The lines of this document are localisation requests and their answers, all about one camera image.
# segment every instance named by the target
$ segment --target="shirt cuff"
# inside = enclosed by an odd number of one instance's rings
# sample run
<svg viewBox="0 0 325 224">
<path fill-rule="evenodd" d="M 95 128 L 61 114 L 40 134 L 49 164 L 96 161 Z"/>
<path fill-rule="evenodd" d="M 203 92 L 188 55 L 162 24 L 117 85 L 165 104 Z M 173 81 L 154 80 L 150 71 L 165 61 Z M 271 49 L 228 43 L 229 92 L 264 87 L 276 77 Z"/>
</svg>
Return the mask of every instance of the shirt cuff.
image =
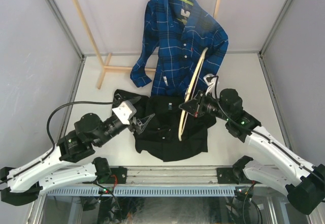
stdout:
<svg viewBox="0 0 325 224">
<path fill-rule="evenodd" d="M 136 87 L 144 87 L 146 86 L 148 83 L 151 83 L 152 80 L 147 76 L 147 75 L 144 75 L 140 78 L 137 78 L 137 79 L 132 79 L 132 81 L 134 82 L 134 84 L 136 85 Z"/>
</svg>

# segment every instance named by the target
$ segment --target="white robotic arm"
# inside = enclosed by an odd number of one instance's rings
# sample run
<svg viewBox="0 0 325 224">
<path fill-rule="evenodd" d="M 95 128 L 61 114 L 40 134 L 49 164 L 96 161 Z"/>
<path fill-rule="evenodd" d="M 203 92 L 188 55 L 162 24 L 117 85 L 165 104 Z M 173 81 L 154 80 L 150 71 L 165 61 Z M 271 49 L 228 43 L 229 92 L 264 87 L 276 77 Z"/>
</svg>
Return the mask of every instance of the white robotic arm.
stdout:
<svg viewBox="0 0 325 224">
<path fill-rule="evenodd" d="M 0 170 L 0 180 L 8 187 L 1 191 L 3 202 L 19 206 L 30 203 L 39 194 L 52 189 L 80 182 L 106 182 L 111 169 L 106 158 L 97 157 L 92 163 L 80 167 L 60 170 L 95 153 L 93 146 L 101 147 L 110 139 L 128 128 L 143 132 L 154 114 L 143 119 L 134 117 L 136 109 L 131 101 L 117 101 L 113 115 L 102 122 L 93 113 L 84 115 L 75 123 L 75 130 L 61 138 L 58 144 L 37 159 L 13 169 Z"/>
<path fill-rule="evenodd" d="M 325 166 L 314 166 L 278 142 L 256 118 L 243 110 L 242 99 L 234 89 L 224 89 L 220 99 L 214 98 L 212 88 L 218 82 L 216 76 L 206 76 L 205 81 L 208 90 L 199 91 L 180 108 L 194 117 L 208 113 L 226 120 L 225 127 L 231 135 L 257 149 L 277 167 L 264 166 L 244 156 L 233 165 L 234 177 L 238 182 L 246 178 L 264 183 L 286 195 L 300 212 L 310 214 L 325 198 Z M 54 149 L 20 168 L 2 168 L 0 180 L 8 184 L 1 191 L 2 201 L 24 205 L 37 199 L 39 194 L 58 187 L 105 182 L 111 176 L 105 158 L 98 157 L 81 167 L 60 169 L 94 154 L 93 146 L 101 147 L 126 128 L 140 134 L 154 116 L 136 120 L 136 109 L 130 101 L 122 102 L 113 112 L 104 122 L 95 114 L 84 115 L 75 123 L 75 130 L 60 139 Z"/>
<path fill-rule="evenodd" d="M 310 214 L 325 198 L 325 166 L 314 166 L 277 141 L 256 118 L 243 110 L 242 99 L 234 89 L 224 89 L 218 99 L 217 78 L 207 75 L 204 78 L 207 91 L 199 91 L 180 108 L 194 117 L 208 113 L 226 120 L 225 127 L 231 135 L 255 148 L 276 166 L 264 166 L 244 156 L 233 165 L 237 182 L 249 179 L 264 183 L 286 195 L 300 212 Z"/>
</svg>

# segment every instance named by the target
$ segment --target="blue plaid shirt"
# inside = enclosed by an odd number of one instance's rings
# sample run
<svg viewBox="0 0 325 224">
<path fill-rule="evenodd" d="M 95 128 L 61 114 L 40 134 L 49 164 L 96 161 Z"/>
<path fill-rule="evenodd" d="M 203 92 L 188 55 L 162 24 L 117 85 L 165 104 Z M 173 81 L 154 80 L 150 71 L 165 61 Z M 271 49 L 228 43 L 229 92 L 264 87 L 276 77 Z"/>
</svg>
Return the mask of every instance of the blue plaid shirt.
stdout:
<svg viewBox="0 0 325 224">
<path fill-rule="evenodd" d="M 159 46 L 158 63 L 151 95 L 184 96 L 204 48 L 208 47 L 196 90 L 207 87 L 203 77 L 216 74 L 228 47 L 223 28 L 204 11 L 179 0 L 150 0 L 145 11 L 142 53 L 131 71 L 137 87 L 151 82 L 144 68 L 149 56 Z M 181 9 L 190 11 L 183 24 Z"/>
</svg>

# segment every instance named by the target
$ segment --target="white tag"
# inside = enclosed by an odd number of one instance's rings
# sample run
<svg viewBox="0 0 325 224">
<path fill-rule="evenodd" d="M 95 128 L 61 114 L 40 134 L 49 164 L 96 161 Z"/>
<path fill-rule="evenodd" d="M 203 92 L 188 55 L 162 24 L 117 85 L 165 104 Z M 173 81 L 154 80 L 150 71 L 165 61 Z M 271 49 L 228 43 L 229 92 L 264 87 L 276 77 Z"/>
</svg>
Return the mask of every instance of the white tag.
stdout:
<svg viewBox="0 0 325 224">
<path fill-rule="evenodd" d="M 167 77 L 163 76 L 163 78 L 164 78 L 164 82 L 165 82 L 166 86 L 168 86 Z"/>
<path fill-rule="evenodd" d="M 184 17 L 189 17 L 191 14 L 191 12 L 185 12 L 184 9 L 182 8 L 181 10 L 181 15 L 184 16 Z"/>
</svg>

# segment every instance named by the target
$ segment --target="wooden stand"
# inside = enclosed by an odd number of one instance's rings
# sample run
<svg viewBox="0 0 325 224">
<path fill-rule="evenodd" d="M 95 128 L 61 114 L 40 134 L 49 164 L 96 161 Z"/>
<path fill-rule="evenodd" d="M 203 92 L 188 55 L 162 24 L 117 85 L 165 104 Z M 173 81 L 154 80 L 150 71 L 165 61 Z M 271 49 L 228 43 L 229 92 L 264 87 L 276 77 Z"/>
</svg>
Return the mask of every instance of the wooden stand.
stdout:
<svg viewBox="0 0 325 224">
<path fill-rule="evenodd" d="M 95 42 L 95 39 L 93 38 L 93 35 L 90 31 L 90 28 L 89 28 L 89 25 L 87 23 L 87 20 L 85 18 L 85 15 L 80 7 L 80 4 L 78 2 L 78 0 L 72 0 L 76 9 L 77 9 L 77 12 L 78 12 L 78 15 L 81 19 L 81 22 L 86 30 L 86 33 L 90 39 L 90 42 L 95 50 L 95 53 L 96 53 L 96 56 L 98 58 L 98 61 L 100 62 L 101 66 L 102 66 L 102 72 L 99 76 L 99 79 L 97 81 L 97 85 L 96 87 L 98 89 L 100 89 L 102 87 L 102 84 L 103 84 L 103 81 L 104 81 L 104 78 L 105 78 L 105 75 L 107 72 L 111 72 L 111 71 L 115 71 L 115 72 L 126 72 L 126 71 L 131 71 L 132 70 L 132 67 L 115 67 L 115 66 L 109 66 L 109 63 L 110 63 L 110 60 L 112 58 L 112 53 L 109 53 L 108 56 L 106 57 L 106 60 L 105 62 L 103 61 L 103 58 L 98 50 L 98 46 Z M 217 0 L 216 1 L 216 5 L 215 5 L 215 10 L 214 10 L 214 19 L 216 19 L 217 17 L 217 13 L 218 13 L 218 10 L 219 10 L 219 6 L 220 6 L 220 1 L 221 0 Z M 146 72 L 156 72 L 156 69 L 155 68 L 145 68 L 145 71 Z"/>
</svg>

